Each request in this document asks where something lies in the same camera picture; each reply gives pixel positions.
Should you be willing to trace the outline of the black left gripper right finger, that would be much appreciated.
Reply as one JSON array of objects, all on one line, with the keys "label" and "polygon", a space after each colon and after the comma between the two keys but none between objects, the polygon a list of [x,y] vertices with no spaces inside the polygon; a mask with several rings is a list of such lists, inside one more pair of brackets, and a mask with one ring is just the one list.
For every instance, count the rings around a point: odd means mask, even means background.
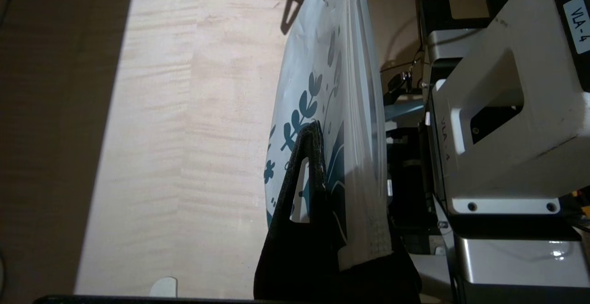
[{"label": "black left gripper right finger", "polygon": [[421,302],[422,280],[404,245],[340,273],[341,302]]}]

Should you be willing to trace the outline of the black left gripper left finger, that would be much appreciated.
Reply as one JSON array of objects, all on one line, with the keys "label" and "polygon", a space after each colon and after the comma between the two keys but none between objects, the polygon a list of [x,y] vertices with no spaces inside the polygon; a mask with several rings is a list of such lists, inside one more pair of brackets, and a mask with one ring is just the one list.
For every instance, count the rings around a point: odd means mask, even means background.
[{"label": "black left gripper left finger", "polygon": [[[309,165],[308,223],[289,217],[304,159]],[[299,132],[289,159],[254,275],[255,300],[337,301],[341,297],[325,173],[322,130],[314,121]]]}]

